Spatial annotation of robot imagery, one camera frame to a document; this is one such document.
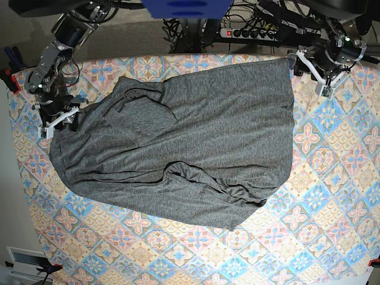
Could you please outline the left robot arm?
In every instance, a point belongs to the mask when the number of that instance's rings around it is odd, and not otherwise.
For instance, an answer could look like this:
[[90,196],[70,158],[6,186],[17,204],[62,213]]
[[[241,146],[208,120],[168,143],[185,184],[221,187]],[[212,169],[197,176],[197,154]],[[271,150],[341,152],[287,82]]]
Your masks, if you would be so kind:
[[316,81],[315,92],[330,98],[346,73],[365,55],[367,45],[353,20],[303,17],[303,34],[310,33],[311,43],[300,45],[294,57],[293,74],[304,74]]

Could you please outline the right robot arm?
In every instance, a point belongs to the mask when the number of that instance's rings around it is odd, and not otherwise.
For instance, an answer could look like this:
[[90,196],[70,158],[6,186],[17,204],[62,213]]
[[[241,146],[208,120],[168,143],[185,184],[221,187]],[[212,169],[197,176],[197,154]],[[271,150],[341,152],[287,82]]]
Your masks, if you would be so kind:
[[61,15],[52,29],[54,41],[42,51],[38,65],[28,73],[24,83],[25,90],[36,99],[33,109],[39,115],[39,138],[50,139],[55,130],[65,127],[77,130],[80,100],[68,93],[70,83],[66,82],[62,70],[74,63],[74,51],[99,27],[110,10],[111,7],[90,1]]

